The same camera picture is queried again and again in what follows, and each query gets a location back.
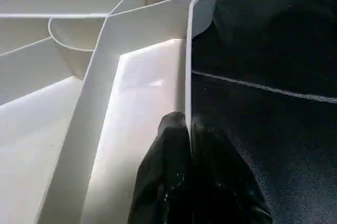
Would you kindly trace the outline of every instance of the dark fabric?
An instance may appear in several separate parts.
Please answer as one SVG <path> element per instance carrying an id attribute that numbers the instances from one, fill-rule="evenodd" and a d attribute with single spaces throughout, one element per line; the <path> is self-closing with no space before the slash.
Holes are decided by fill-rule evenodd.
<path id="1" fill-rule="evenodd" d="M 192 159 L 181 113 L 163 117 L 138 172 L 128 224 L 192 224 Z"/>
<path id="2" fill-rule="evenodd" d="M 192 105 L 250 166 L 274 223 L 336 223 L 336 104 L 193 74 Z"/>
<path id="3" fill-rule="evenodd" d="M 192 44 L 193 114 L 221 124 L 277 224 L 336 223 L 337 105 L 222 77 L 337 97 L 336 17 L 337 0 L 218 0 Z"/>
<path id="4" fill-rule="evenodd" d="M 207 60 L 195 60 L 194 69 L 337 96 L 336 5 L 337 0 L 217 0 L 217 31 L 213 27 L 195 39 L 193 57 Z"/>

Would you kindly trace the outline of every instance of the black glove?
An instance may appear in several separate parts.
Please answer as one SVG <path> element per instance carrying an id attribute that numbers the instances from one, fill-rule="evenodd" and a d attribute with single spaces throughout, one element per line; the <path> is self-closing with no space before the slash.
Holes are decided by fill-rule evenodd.
<path id="1" fill-rule="evenodd" d="M 191 149 L 185 117 L 163 117 L 136 179 L 128 224 L 192 224 Z"/>
<path id="2" fill-rule="evenodd" d="M 201 118 L 192 123 L 194 223 L 272 223 L 249 166 L 214 125 Z"/>

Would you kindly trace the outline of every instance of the white plastic part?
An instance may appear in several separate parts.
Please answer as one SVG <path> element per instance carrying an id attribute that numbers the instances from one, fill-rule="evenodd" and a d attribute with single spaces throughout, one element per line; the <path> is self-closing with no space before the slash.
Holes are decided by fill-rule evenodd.
<path id="1" fill-rule="evenodd" d="M 0 0 L 0 223 L 126 223 L 161 118 L 190 128 L 214 5 Z"/>

